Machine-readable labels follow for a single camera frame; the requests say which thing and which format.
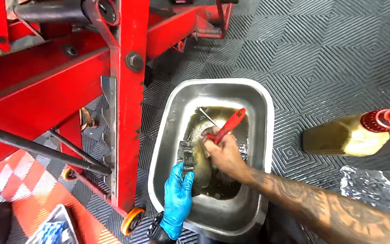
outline black watch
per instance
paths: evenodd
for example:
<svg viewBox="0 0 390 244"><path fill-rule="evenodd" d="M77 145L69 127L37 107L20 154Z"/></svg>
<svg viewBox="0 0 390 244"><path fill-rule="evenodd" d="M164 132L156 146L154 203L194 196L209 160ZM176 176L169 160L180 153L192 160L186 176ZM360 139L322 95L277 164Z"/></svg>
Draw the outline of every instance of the black watch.
<svg viewBox="0 0 390 244"><path fill-rule="evenodd" d="M176 240L172 240L164 229L160 226L160 221L163 218L163 211L160 212L153 220L153 223L148 227L147 236L150 241L164 244L174 244Z"/></svg>

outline orange caster wheel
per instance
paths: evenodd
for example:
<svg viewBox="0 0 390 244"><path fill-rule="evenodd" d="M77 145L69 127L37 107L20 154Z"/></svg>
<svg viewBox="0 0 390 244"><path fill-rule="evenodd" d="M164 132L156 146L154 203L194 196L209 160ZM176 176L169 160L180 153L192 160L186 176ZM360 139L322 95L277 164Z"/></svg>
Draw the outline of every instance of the orange caster wheel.
<svg viewBox="0 0 390 244"><path fill-rule="evenodd" d="M73 169L70 167L64 167L64 169L61 172L61 177L67 181L76 180L76 175L74 174Z"/></svg>
<svg viewBox="0 0 390 244"><path fill-rule="evenodd" d="M141 219L144 217L145 209L140 207L133 208L121 223L120 230L124 235L130 235L136 229Z"/></svg>

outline oil bottle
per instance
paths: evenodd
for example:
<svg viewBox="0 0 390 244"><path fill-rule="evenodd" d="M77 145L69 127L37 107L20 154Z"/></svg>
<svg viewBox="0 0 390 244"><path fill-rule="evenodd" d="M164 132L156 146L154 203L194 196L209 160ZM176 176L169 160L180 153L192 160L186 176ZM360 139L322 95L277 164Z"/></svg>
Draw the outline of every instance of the oil bottle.
<svg viewBox="0 0 390 244"><path fill-rule="evenodd" d="M345 116L303 132L303 150L310 154L368 156L389 140L390 109Z"/></svg>

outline blue nitrile glove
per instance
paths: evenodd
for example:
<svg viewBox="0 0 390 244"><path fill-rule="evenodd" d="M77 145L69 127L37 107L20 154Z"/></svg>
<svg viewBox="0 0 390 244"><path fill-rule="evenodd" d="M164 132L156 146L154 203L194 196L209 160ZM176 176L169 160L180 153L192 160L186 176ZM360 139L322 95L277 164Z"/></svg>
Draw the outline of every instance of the blue nitrile glove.
<svg viewBox="0 0 390 244"><path fill-rule="evenodd" d="M183 180L182 172L183 163L179 163L171 169L171 174L165 182L165 211L160 226L172 240L180 237L183 222L192 206L191 189L195 174L189 172Z"/></svg>

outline red handle brush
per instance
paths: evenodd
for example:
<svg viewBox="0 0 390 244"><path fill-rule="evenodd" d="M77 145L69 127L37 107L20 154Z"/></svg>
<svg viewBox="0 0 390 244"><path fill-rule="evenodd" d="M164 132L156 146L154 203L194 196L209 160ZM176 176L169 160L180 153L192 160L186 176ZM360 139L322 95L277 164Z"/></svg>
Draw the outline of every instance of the red handle brush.
<svg viewBox="0 0 390 244"><path fill-rule="evenodd" d="M216 145L222 140L222 138L232 131L242 119L245 117L246 108L237 110L231 117L227 120L222 129L215 135L207 134L207 138L211 139Z"/></svg>

